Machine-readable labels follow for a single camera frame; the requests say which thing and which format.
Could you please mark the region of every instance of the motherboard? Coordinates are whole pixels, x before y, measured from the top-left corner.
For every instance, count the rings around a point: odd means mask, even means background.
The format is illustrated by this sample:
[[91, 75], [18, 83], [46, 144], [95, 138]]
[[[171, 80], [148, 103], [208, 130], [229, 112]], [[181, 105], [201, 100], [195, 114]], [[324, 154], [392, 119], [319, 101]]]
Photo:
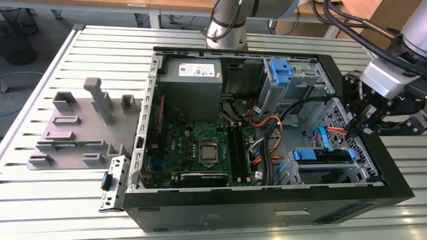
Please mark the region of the motherboard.
[[149, 159], [157, 188], [257, 184], [247, 151], [255, 140], [251, 126], [173, 123], [164, 131], [164, 154]]

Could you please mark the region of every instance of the ram slot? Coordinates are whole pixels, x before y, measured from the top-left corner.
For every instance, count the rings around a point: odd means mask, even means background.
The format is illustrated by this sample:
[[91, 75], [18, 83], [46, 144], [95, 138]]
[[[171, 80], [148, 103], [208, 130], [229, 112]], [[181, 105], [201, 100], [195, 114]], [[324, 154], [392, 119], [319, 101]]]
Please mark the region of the ram slot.
[[243, 182], [247, 180], [247, 177], [249, 176], [243, 134], [240, 127], [237, 126], [229, 126], [227, 132], [231, 175], [235, 181]]
[[235, 147], [237, 152], [240, 178], [241, 178], [241, 181], [245, 182], [249, 177], [249, 173], [248, 173], [248, 164], [247, 164], [245, 142], [244, 142], [240, 127], [235, 128]]

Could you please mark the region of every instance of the cpu socket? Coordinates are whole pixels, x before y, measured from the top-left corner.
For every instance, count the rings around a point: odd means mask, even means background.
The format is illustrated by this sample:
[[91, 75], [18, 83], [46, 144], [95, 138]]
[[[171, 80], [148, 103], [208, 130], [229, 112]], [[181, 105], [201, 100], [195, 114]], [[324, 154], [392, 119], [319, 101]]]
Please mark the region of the cpu socket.
[[219, 163], [219, 143], [217, 141], [199, 141], [199, 163], [211, 168]]

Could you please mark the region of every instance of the slotted aluminum surface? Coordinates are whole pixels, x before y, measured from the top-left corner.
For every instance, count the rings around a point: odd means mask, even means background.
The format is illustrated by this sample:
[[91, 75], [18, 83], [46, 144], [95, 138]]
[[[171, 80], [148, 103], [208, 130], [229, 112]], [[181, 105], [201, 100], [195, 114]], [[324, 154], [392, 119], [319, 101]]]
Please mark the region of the slotted aluminum surface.
[[[248, 34], [251, 51], [325, 54], [343, 73], [369, 56], [351, 40]], [[144, 94], [153, 46], [203, 48], [197, 31], [86, 26], [72, 31], [0, 145], [0, 239], [421, 239], [427, 236], [427, 135], [383, 137], [416, 197], [336, 225], [144, 233], [127, 213], [99, 213], [103, 170], [28, 171], [58, 91], [89, 97], [84, 79], [103, 79], [116, 98]]]

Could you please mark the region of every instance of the open computer tower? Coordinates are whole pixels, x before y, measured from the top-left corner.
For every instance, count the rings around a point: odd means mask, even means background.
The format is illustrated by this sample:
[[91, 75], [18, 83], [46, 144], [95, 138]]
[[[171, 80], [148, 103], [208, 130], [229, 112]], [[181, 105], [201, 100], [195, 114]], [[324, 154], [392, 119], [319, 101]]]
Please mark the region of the open computer tower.
[[[133, 149], [112, 159], [100, 212], [124, 210], [147, 232], [287, 227], [413, 197], [379, 136], [340, 130], [341, 77], [328, 55], [155, 48]], [[313, 97], [283, 131], [275, 118], [252, 126]], [[273, 148], [267, 171], [259, 156]]]

